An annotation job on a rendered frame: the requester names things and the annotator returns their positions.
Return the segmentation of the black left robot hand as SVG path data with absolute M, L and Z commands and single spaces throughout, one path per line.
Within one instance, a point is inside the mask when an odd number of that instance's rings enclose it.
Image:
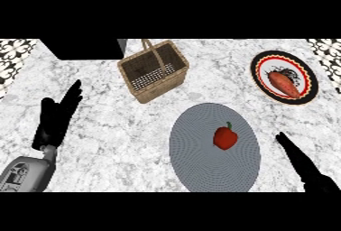
M 32 148 L 40 151 L 43 146 L 59 147 L 66 134 L 81 96 L 81 81 L 69 87 L 60 103 L 50 97 L 41 99 L 40 124 L 35 129 Z

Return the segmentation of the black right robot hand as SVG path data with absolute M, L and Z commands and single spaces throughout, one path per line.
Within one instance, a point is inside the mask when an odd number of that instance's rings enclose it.
M 285 133 L 276 135 L 276 140 L 286 152 L 294 170 L 304 183 L 305 193 L 341 193 L 332 178 L 320 173 L 313 161 Z

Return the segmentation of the round grey placemat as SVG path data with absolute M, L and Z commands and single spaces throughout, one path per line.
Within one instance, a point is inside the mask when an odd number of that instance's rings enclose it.
M 224 151 L 212 144 L 220 127 L 232 124 L 236 144 Z M 252 128 L 227 106 L 202 103 L 179 116 L 170 132 L 170 163 L 190 192 L 248 192 L 260 171 L 260 145 Z

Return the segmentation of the red bell pepper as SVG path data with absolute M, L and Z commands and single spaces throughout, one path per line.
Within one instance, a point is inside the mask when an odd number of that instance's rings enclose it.
M 232 123 L 217 128 L 212 136 L 212 145 L 226 151 L 238 143 L 238 134 L 232 131 Z

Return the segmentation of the black box appliance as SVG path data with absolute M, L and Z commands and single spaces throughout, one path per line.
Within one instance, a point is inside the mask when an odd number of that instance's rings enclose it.
M 121 60 L 127 39 L 41 39 L 59 60 Z

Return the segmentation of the orange sweet potato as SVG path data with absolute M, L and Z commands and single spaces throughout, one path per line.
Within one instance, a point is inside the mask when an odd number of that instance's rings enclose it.
M 291 98 L 300 98 L 300 92 L 289 78 L 279 72 L 269 72 L 267 79 L 272 87 L 280 92 L 282 95 Z

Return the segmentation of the round patterned plate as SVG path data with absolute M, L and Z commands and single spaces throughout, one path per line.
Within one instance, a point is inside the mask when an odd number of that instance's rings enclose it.
M 303 105 L 319 92 L 319 81 L 308 65 L 285 51 L 263 51 L 252 58 L 252 80 L 280 103 Z

